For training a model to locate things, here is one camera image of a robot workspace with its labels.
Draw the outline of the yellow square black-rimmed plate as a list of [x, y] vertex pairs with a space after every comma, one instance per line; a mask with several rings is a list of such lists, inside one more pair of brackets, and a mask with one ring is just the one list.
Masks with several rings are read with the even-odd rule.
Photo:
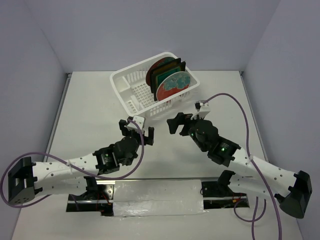
[[169, 70], [175, 66], [177, 66], [178, 64], [181, 63], [181, 58], [175, 58], [174, 60], [168, 62], [168, 63], [165, 63], [161, 66], [158, 66], [157, 68], [154, 68], [152, 71], [151, 71], [151, 76], [155, 73], [161, 73], [162, 71], [165, 71], [165, 70]]

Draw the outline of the teal square black-rimmed plate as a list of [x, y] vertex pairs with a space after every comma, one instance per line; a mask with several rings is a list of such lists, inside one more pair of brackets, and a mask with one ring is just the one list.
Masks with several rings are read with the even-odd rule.
[[184, 72], [186, 70], [186, 62], [181, 61], [177, 66], [172, 67], [171, 69], [164, 70], [162, 72], [157, 72], [150, 76], [150, 88], [153, 93], [153, 98], [157, 101], [156, 92], [159, 85], [170, 75], [177, 72]]

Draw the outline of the small red teal round plate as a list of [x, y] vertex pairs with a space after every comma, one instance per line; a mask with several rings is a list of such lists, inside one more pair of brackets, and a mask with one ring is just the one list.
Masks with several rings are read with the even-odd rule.
[[179, 71], [168, 76], [157, 88], [156, 99], [162, 101], [190, 86], [191, 76], [186, 71]]

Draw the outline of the large red teal round plate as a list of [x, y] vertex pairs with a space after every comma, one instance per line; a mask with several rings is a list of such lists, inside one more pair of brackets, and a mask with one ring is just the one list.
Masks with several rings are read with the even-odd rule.
[[157, 62], [155, 62], [147, 71], [146, 77], [145, 77], [145, 82], [146, 84], [150, 87], [151, 86], [151, 71], [163, 64], [166, 64], [170, 61], [173, 61], [175, 58], [174, 57], [163, 57]]

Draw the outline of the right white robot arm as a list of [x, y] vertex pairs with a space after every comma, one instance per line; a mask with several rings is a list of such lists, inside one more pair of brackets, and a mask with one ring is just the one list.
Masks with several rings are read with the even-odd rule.
[[211, 121], [193, 117], [191, 113], [179, 112], [166, 122], [172, 135], [182, 125], [181, 136], [191, 137], [210, 160], [226, 168], [217, 184], [221, 195], [240, 192], [273, 196], [283, 212], [297, 219], [304, 218], [313, 192], [308, 173], [288, 171], [257, 157], [250, 159], [240, 145], [220, 136]]

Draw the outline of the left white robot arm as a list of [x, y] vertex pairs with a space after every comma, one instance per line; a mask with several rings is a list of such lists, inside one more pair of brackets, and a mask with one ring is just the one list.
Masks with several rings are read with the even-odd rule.
[[119, 171], [121, 166], [135, 167], [128, 173], [112, 177], [122, 180], [133, 174], [142, 163], [146, 145], [153, 145], [153, 127], [148, 127], [145, 135], [144, 121], [129, 117], [119, 121], [122, 139], [96, 150], [88, 155], [63, 160], [49, 153], [39, 155], [51, 158], [50, 162], [32, 161], [33, 152], [20, 155], [9, 164], [0, 182], [8, 183], [8, 193], [0, 192], [3, 202], [12, 208], [27, 208], [43, 201], [51, 195], [81, 194], [86, 199], [93, 199], [98, 194], [97, 179], [107, 180], [107, 174]]

